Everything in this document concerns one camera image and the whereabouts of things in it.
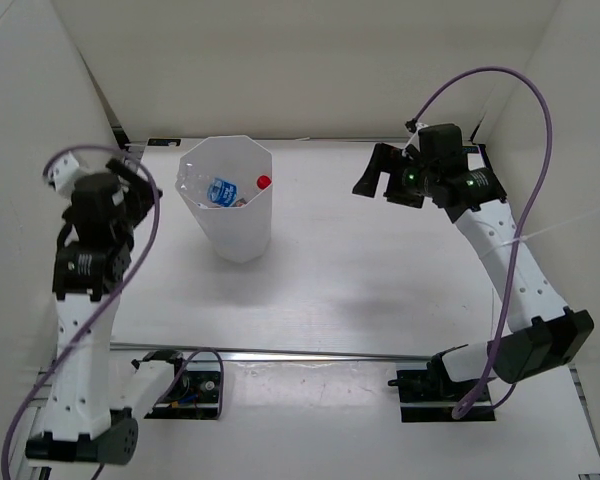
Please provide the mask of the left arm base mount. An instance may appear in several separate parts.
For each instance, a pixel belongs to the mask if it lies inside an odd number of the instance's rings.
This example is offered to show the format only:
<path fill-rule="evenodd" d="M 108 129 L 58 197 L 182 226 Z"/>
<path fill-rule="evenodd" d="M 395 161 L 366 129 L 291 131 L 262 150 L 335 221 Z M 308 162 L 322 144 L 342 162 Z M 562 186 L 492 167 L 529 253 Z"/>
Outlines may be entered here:
<path fill-rule="evenodd" d="M 222 357 L 210 350 L 150 352 L 143 362 L 162 361 L 172 366 L 169 380 L 176 383 L 144 416 L 155 420 L 214 420 L 224 406 L 225 367 Z"/>

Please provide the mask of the red cap water bottle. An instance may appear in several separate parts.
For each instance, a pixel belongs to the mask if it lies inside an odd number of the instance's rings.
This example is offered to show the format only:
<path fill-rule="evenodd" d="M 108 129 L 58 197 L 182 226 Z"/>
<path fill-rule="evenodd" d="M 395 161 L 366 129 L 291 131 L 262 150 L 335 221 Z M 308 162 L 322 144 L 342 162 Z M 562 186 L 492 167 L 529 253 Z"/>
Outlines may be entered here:
<path fill-rule="evenodd" d="M 240 201 L 242 205 L 248 204 L 256 198 L 261 192 L 266 190 L 272 183 L 268 175 L 260 175 L 254 182 L 248 184 L 241 193 Z"/>

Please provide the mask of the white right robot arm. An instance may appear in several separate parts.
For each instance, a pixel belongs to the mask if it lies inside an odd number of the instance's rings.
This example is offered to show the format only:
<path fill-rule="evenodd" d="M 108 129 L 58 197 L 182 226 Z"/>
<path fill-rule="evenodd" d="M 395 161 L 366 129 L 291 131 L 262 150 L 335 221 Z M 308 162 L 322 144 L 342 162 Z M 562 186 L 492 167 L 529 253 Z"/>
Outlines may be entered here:
<path fill-rule="evenodd" d="M 570 363 L 594 329 L 586 310 L 574 311 L 555 291 L 517 233 L 507 194 L 485 163 L 473 166 L 475 148 L 463 144 L 458 126 L 424 127 L 415 144 L 400 149 L 375 145 L 353 194 L 374 197 L 388 174 L 385 199 L 421 208 L 425 200 L 443 209 L 467 239 L 506 309 L 508 334 L 483 345 L 436 355 L 429 387 L 450 400 L 483 372 L 507 384 Z"/>

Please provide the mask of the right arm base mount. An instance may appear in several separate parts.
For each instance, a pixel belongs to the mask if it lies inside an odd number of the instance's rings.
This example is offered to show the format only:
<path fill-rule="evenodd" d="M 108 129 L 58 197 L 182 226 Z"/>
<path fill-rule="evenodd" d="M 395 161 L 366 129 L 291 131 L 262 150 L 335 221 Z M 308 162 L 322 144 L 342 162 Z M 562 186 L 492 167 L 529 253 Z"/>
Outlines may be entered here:
<path fill-rule="evenodd" d="M 478 383 L 469 380 L 438 387 L 425 369 L 402 369 L 387 385 L 399 395 L 402 423 L 454 423 L 456 404 Z"/>

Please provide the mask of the crushed clear blue-label bottle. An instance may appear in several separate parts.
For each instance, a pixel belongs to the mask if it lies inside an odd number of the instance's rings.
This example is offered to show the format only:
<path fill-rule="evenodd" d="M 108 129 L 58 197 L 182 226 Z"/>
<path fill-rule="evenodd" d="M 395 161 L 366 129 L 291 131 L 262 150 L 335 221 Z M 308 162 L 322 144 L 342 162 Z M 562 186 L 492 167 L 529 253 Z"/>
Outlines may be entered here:
<path fill-rule="evenodd" d="M 234 182 L 192 161 L 180 164 L 176 189 L 185 199 L 195 204 L 203 202 L 228 208 L 238 200 L 238 186 Z"/>

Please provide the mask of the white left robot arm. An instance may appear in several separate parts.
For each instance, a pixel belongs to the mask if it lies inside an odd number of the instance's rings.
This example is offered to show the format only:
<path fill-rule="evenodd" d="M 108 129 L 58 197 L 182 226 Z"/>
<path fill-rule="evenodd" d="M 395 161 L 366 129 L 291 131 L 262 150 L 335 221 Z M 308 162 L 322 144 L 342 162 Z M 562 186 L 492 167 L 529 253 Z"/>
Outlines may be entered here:
<path fill-rule="evenodd" d="M 41 430 L 28 439 L 35 466 L 60 463 L 126 465 L 139 436 L 139 420 L 163 395 L 186 395 L 190 377 L 168 363 L 136 364 L 119 393 L 110 390 L 111 334 L 123 288 L 146 259 L 131 257 L 134 230 L 158 212 L 160 192 L 112 159 L 91 172 L 72 152 L 51 160 L 43 176 L 69 201 L 62 218 L 52 292 L 57 354 Z"/>

